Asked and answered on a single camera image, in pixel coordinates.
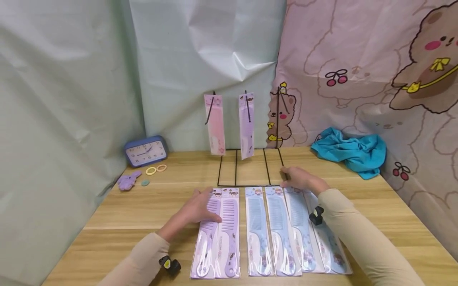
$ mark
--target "wire display stand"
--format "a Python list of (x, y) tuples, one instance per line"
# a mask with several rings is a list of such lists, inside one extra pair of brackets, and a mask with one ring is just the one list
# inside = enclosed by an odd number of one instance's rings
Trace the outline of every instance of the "wire display stand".
[[(265, 184), (265, 185), (238, 185), (237, 184), (237, 161), (238, 161), (238, 152), (240, 149), (227, 149), (227, 151), (235, 151), (235, 176), (234, 176), (234, 185), (221, 185), (219, 184), (219, 180), (221, 178), (221, 166), (223, 164), (223, 156), (221, 156), (221, 160), (219, 161), (219, 171), (218, 171), (218, 187), (220, 188), (247, 188), (247, 187), (270, 187), (270, 186), (278, 186), (278, 185), (272, 185), (272, 182), (270, 181), (270, 174), (269, 174), (269, 167), (267, 165), (267, 157), (266, 157), (266, 149), (267, 150), (272, 150), (272, 149), (277, 149), (278, 150), (278, 155), (280, 156), (280, 161), (282, 163), (282, 166), (284, 166), (283, 164), (283, 158), (282, 158), (282, 153), (280, 151), (280, 148), (278, 147), (278, 117), (279, 117), (279, 114), (278, 114), (278, 111), (279, 111), (279, 105), (280, 105), (280, 97), (282, 98), (282, 102), (283, 102), (283, 105), (285, 107), (285, 111), (289, 114), (289, 110), (288, 110), (288, 107), (286, 106), (286, 103), (285, 103), (285, 99), (283, 97), (283, 93), (280, 92), (280, 87), (277, 88), (277, 126), (276, 126), (276, 143), (275, 143), (275, 148), (255, 148), (255, 150), (262, 150), (263, 154), (264, 154), (264, 162), (266, 164), (266, 172), (267, 172), (267, 179), (269, 180), (269, 184)], [(248, 110), (248, 118), (251, 122), (251, 117), (250, 117), (250, 110), (248, 108), (248, 98), (246, 98), (246, 105), (247, 105), (247, 110)], [(212, 102), (210, 104), (210, 110), (208, 112), (208, 116), (207, 116), (207, 120), (205, 122), (205, 125), (208, 123), (208, 120), (210, 118), (210, 113), (212, 112), (212, 106), (213, 106), (213, 98), (212, 98)]]
[(221, 160), (219, 161), (219, 171), (218, 171), (218, 187), (219, 188), (248, 188), (248, 187), (271, 187), (271, 186), (278, 186), (278, 185), (272, 185), (272, 182), (270, 181), (270, 174), (269, 174), (269, 167), (267, 165), (267, 157), (266, 157), (266, 149), (267, 150), (278, 150), (278, 155), (280, 156), (280, 161), (283, 164), (283, 158), (282, 158), (282, 153), (280, 151), (280, 148), (255, 148), (255, 150), (262, 150), (264, 154), (264, 163), (266, 164), (266, 172), (267, 172), (267, 179), (269, 180), (269, 184), (265, 185), (238, 185), (237, 184), (237, 162), (238, 162), (238, 152), (240, 149), (227, 149), (227, 151), (235, 151), (235, 175), (234, 175), (234, 184), (233, 185), (221, 185), (219, 184), (219, 179), (221, 178), (221, 166), (223, 164), (223, 156), (221, 156)]

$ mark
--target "pink cheek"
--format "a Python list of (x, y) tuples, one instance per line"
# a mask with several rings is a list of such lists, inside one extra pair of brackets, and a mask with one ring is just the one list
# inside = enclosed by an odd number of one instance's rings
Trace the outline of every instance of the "pink cheek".
[(426, 44), (425, 50), (432, 51), (441, 46), (441, 41), (432, 41)]

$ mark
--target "clock hands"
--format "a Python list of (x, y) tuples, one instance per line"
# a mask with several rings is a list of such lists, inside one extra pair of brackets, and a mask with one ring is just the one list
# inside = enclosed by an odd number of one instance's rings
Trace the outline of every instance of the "clock hands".
[(137, 156), (140, 156), (140, 155), (145, 155), (147, 153), (149, 153), (149, 151), (151, 151), (152, 147), (149, 147), (148, 151), (146, 151), (145, 153), (142, 153), (142, 154), (138, 154)]

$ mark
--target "purple hair clip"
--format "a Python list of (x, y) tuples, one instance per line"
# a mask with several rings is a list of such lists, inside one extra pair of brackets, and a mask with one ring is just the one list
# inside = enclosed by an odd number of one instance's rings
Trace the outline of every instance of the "purple hair clip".
[(142, 174), (141, 171), (135, 171), (130, 175), (123, 175), (118, 179), (118, 186), (121, 191), (128, 191), (130, 190), (137, 178)]

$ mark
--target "yellow hair tie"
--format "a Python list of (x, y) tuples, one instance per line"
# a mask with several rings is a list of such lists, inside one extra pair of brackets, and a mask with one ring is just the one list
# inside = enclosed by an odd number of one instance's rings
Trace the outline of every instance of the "yellow hair tie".
[(154, 175), (156, 173), (157, 169), (155, 167), (149, 167), (148, 169), (146, 169), (146, 172), (145, 174), (148, 175), (148, 176), (151, 176), (151, 175)]

